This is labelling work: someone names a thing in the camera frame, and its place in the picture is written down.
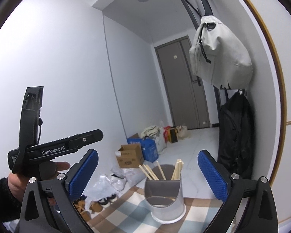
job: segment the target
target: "white plastic bag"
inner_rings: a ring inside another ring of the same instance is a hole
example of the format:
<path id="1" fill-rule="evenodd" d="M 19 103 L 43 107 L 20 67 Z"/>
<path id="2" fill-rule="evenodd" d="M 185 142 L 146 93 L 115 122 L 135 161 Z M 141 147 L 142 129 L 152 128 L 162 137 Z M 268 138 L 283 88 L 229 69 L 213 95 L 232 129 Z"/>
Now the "white plastic bag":
<path id="1" fill-rule="evenodd" d="M 151 169 L 154 167 L 154 165 L 149 161 L 145 161 L 143 164 L 148 165 Z M 139 168 L 119 168 L 118 166 L 114 166 L 111 169 L 111 172 L 120 178 L 125 178 L 130 187 L 137 185 L 146 177 Z"/>
<path id="2" fill-rule="evenodd" d="M 179 125 L 177 126 L 178 139 L 186 139 L 191 136 L 187 129 L 187 126 Z"/>
<path id="3" fill-rule="evenodd" d="M 111 185 L 109 179 L 105 175 L 99 177 L 92 187 L 86 188 L 84 195 L 91 201 L 98 201 L 110 196 L 111 194 L 118 194 L 119 192 Z"/>
<path id="4" fill-rule="evenodd" d="M 150 138 L 155 141 L 157 153 L 161 155 L 163 150 L 167 147 L 164 138 L 164 128 L 159 128 L 158 133 Z"/>
<path id="5" fill-rule="evenodd" d="M 126 184 L 126 179 L 120 179 L 117 177 L 114 177 L 112 175 L 109 175 L 108 180 L 110 184 L 117 190 L 117 191 L 122 191 L 125 187 Z"/>

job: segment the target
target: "human hand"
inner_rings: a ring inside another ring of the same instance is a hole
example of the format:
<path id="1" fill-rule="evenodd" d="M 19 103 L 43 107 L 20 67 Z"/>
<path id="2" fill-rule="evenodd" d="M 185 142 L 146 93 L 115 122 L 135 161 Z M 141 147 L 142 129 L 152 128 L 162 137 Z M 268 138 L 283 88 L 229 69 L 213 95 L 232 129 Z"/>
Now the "human hand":
<path id="1" fill-rule="evenodd" d="M 68 162 L 55 162 L 57 165 L 57 173 L 51 178 L 54 179 L 59 174 L 59 171 L 68 170 L 70 164 Z M 28 184 L 29 178 L 25 177 L 20 173 L 10 173 L 8 176 L 8 187 L 12 195 L 22 202 L 25 194 L 25 190 Z"/>

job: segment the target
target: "door handle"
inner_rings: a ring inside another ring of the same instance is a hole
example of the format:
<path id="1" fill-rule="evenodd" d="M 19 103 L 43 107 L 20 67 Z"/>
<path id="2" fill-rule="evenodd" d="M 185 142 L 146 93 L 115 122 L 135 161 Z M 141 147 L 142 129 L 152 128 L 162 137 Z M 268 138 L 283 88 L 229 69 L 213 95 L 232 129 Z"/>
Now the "door handle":
<path id="1" fill-rule="evenodd" d="M 200 78 L 196 76 L 196 80 L 192 81 L 194 84 L 198 83 L 198 86 L 201 87 L 202 84 L 200 83 Z"/>

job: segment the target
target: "wooden chopstick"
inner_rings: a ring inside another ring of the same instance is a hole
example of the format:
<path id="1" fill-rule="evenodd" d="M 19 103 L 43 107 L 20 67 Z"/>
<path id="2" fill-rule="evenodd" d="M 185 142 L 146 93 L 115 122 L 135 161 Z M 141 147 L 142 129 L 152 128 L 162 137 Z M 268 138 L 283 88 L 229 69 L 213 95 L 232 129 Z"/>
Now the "wooden chopstick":
<path id="1" fill-rule="evenodd" d="M 139 166 L 139 168 L 143 171 L 143 173 L 148 177 L 149 180 L 152 180 L 152 178 L 150 177 L 150 175 L 144 170 L 144 168 L 142 167 L 142 165 Z"/>
<path id="2" fill-rule="evenodd" d="M 177 172 L 177 166 L 178 166 L 178 161 L 179 161 L 179 159 L 177 159 L 177 162 L 176 162 L 175 169 L 174 169 L 174 171 L 173 171 L 173 174 L 172 174 L 171 180 L 175 180 L 176 172 Z"/>
<path id="3" fill-rule="evenodd" d="M 157 166 L 158 166 L 158 168 L 159 168 L 159 170 L 160 170 L 160 172 L 161 172 L 161 174 L 162 174 L 162 176 L 163 176 L 163 179 L 165 180 L 166 177 L 165 177 L 165 174 L 164 174 L 164 172 L 163 172 L 163 170 L 162 170 L 162 168 L 161 168 L 161 165 L 159 164 L 158 161 L 156 161 L 156 163 L 157 163 Z"/>
<path id="4" fill-rule="evenodd" d="M 158 177 L 155 175 L 155 173 L 152 171 L 152 169 L 148 166 L 145 165 L 146 168 L 148 169 L 148 172 L 151 174 L 151 176 L 153 177 L 154 180 L 158 180 Z"/>

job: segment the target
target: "door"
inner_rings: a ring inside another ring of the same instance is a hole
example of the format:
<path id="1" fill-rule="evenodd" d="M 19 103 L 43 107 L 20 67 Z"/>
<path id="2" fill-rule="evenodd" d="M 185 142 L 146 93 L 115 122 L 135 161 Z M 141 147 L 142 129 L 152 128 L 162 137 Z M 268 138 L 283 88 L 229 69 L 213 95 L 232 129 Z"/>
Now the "door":
<path id="1" fill-rule="evenodd" d="M 210 127 L 202 80 L 192 76 L 187 37 L 156 48 L 174 125 Z"/>

